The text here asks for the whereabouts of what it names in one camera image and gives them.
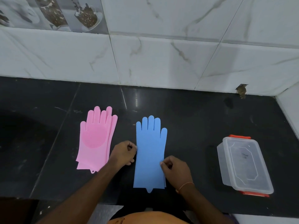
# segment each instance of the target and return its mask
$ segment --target person's left arm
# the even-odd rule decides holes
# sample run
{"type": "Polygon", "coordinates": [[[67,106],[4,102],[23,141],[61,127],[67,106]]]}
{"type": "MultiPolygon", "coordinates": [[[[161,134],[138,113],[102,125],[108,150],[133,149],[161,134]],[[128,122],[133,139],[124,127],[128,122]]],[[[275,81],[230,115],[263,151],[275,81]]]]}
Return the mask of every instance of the person's left arm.
{"type": "Polygon", "coordinates": [[[37,224],[86,224],[114,175],[134,162],[136,145],[125,141],[116,145],[105,166],[82,188],[51,211],[37,224]]]}

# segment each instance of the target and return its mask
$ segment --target silicone glove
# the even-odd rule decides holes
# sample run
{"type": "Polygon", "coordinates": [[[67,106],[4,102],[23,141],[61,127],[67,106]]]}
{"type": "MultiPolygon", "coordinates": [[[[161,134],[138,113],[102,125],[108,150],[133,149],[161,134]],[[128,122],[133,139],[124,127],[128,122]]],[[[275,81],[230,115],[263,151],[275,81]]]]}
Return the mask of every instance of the silicone glove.
{"type": "Polygon", "coordinates": [[[159,118],[150,116],[136,123],[137,157],[133,188],[146,188],[150,193],[153,188],[164,189],[165,176],[160,167],[164,160],[167,129],[161,131],[159,118]]]}
{"type": "MultiPolygon", "coordinates": [[[[110,107],[110,106],[107,107],[106,114],[107,114],[107,117],[112,115],[112,107],[110,107]]],[[[118,120],[117,115],[113,115],[112,116],[112,124],[111,124],[110,134],[109,134],[109,140],[108,140],[108,145],[107,145],[106,163],[108,162],[108,159],[109,159],[111,140],[112,140],[112,137],[113,137],[113,134],[114,134],[114,130],[115,130],[115,127],[116,127],[117,120],[118,120]]],[[[78,170],[79,169],[90,169],[91,173],[95,173],[95,170],[91,169],[91,167],[89,165],[81,163],[81,162],[78,163],[77,169],[78,170]]]]}
{"type": "Polygon", "coordinates": [[[112,116],[98,106],[90,110],[86,122],[80,124],[80,143],[76,161],[87,165],[91,171],[99,171],[107,162],[112,116]]]}

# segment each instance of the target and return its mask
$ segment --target transparent plastic container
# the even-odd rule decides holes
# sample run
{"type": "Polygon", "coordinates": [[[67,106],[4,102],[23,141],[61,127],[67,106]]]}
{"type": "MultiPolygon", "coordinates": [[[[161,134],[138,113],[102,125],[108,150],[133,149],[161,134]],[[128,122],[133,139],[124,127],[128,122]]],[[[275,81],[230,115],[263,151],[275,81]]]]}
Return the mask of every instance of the transparent plastic container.
{"type": "Polygon", "coordinates": [[[274,192],[259,144],[252,139],[225,137],[217,146],[222,182],[238,191],[274,192]]]}

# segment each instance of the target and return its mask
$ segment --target black pants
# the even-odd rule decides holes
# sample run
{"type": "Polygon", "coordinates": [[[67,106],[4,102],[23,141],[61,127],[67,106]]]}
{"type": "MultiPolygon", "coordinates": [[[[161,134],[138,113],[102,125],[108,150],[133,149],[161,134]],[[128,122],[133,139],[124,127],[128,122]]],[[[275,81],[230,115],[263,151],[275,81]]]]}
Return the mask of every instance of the black pants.
{"type": "MultiPolygon", "coordinates": [[[[124,206],[122,209],[120,209],[118,212],[115,213],[115,215],[112,216],[112,219],[116,219],[116,218],[120,218],[120,217],[123,217],[123,216],[126,216],[126,215],[129,215],[129,214],[132,214],[132,213],[137,213],[137,212],[142,212],[145,210],[145,207],[131,207],[131,206],[124,206]]],[[[175,210],[173,208],[171,209],[168,209],[168,208],[165,208],[165,207],[155,207],[153,208],[153,211],[162,211],[164,213],[168,213],[168,214],[171,214],[175,217],[177,217],[178,219],[181,219],[187,223],[190,223],[192,224],[192,222],[190,221],[190,219],[185,215],[185,213],[182,211],[182,210],[175,210]]]]}

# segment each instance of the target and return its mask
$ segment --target human arm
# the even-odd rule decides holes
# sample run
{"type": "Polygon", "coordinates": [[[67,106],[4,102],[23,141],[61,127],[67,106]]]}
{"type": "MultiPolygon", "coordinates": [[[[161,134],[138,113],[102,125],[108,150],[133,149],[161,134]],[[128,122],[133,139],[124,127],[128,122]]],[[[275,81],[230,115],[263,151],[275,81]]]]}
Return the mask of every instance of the human arm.
{"type": "Polygon", "coordinates": [[[160,165],[166,179],[182,195],[201,224],[234,223],[225,217],[195,188],[190,169],[186,162],[174,156],[169,156],[160,165]]]}
{"type": "Polygon", "coordinates": [[[136,145],[132,142],[116,145],[106,165],[37,224],[86,224],[111,179],[124,165],[134,162],[135,154],[136,145]]]}

